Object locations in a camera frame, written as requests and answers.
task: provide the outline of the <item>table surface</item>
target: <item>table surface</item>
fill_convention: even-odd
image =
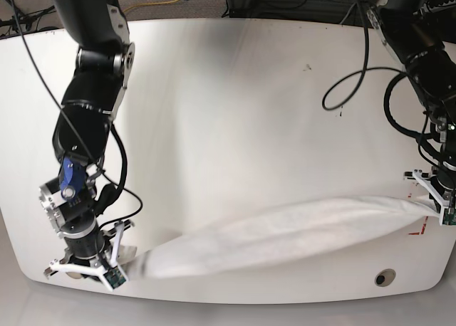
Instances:
[[[0,216],[0,324],[5,326],[454,326],[456,252],[424,292],[295,305],[213,305],[125,298],[37,283],[19,268]]]
[[[141,21],[130,30],[137,53],[115,123],[129,157],[127,186],[146,206],[135,218],[137,226],[125,233],[125,244],[137,245],[140,253],[183,232],[270,206],[351,194],[406,199],[422,192],[403,181],[402,173],[428,166],[415,142],[383,116],[383,92],[392,73],[369,74],[343,109],[321,109],[326,89],[361,66],[360,28],[180,20]],[[61,97],[77,45],[65,31],[28,41],[44,78]],[[449,50],[456,54],[454,46]],[[44,281],[42,270],[64,248],[35,199],[38,186],[58,173],[50,142],[58,111],[19,39],[3,41],[0,58],[9,64],[0,69],[9,98],[0,102],[0,128],[9,131],[0,134],[0,142],[8,145],[0,162],[0,207],[21,270]],[[395,65],[374,33],[370,64]],[[334,100],[352,84],[342,85]],[[392,110],[406,127],[420,129],[422,108],[409,84],[398,86]],[[120,157],[111,139],[106,154],[105,168],[117,177]],[[136,203],[123,194],[103,218],[123,216]],[[311,261],[206,278],[131,282],[115,294],[299,303],[424,290],[440,280],[456,230],[431,221],[425,235],[408,236],[422,224]],[[394,285],[380,289],[373,281],[386,268],[400,275]],[[49,283],[105,292],[91,280],[64,274]]]

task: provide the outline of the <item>red marking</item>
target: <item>red marking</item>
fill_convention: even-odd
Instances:
[[[429,217],[426,217],[426,219],[425,219],[425,223],[423,224],[423,228],[421,229],[421,234],[422,234],[422,235],[423,235],[423,234],[424,234],[424,232],[425,232],[425,229],[426,229],[426,224],[428,223],[428,218],[429,218]]]
[[[426,224],[428,223],[428,219],[429,219],[429,217],[425,218],[425,222],[423,223],[423,228],[421,229],[421,233],[420,232],[412,232],[412,233],[409,233],[409,235],[413,235],[413,236],[423,235],[424,232],[425,232],[425,229],[426,229]]]

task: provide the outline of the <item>circular hole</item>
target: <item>circular hole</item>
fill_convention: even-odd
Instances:
[[[375,283],[377,283],[377,285],[381,285],[384,282],[385,282],[385,276],[383,276],[383,275],[379,275],[375,279]]]
[[[388,287],[396,278],[396,272],[393,269],[385,269],[375,277],[375,284],[378,287]]]

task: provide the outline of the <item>metal bracket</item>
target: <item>metal bracket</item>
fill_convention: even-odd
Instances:
[[[131,43],[125,47],[125,52],[122,55],[120,69],[123,74],[123,84],[122,84],[122,87],[120,88],[117,98],[115,100],[113,111],[111,111],[110,116],[109,116],[111,121],[115,120],[117,111],[123,100],[125,91],[127,90],[128,78],[130,77],[134,59],[135,59],[135,44]]]
[[[440,215],[439,215],[439,224],[443,225],[443,217],[445,212],[449,209],[450,202],[445,200],[439,192],[430,184],[429,181],[423,178],[423,171],[421,169],[415,169],[412,172],[413,178],[423,186],[430,195],[436,200],[436,202],[440,205]]]
[[[112,251],[110,253],[110,258],[109,258],[109,265],[112,269],[117,268],[119,272],[122,274],[124,277],[125,281],[129,281],[127,274],[123,270],[122,266],[118,264],[118,256],[119,256],[119,249],[120,249],[120,240],[122,239],[123,236],[123,231],[125,229],[125,223],[118,223],[115,226],[115,236],[113,240],[113,247]],[[95,276],[98,279],[100,279],[100,282],[109,290],[113,291],[114,288],[112,285],[108,282],[108,280],[105,277],[105,274],[108,272],[106,268],[104,268],[102,265],[99,265],[97,267],[88,267],[84,265],[77,265],[77,264],[72,264],[68,263],[70,260],[71,254],[66,250],[66,255],[65,258],[63,258],[60,261],[54,260],[51,261],[49,264],[49,268],[47,268],[44,271],[44,275],[48,278],[49,276],[57,273],[57,272],[62,272],[62,273],[78,273],[82,275],[88,275],[88,276]]]

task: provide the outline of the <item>white towel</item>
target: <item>white towel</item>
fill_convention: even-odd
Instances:
[[[129,262],[130,279],[210,275],[337,251],[438,214],[431,204],[379,196],[276,207],[185,234]]]

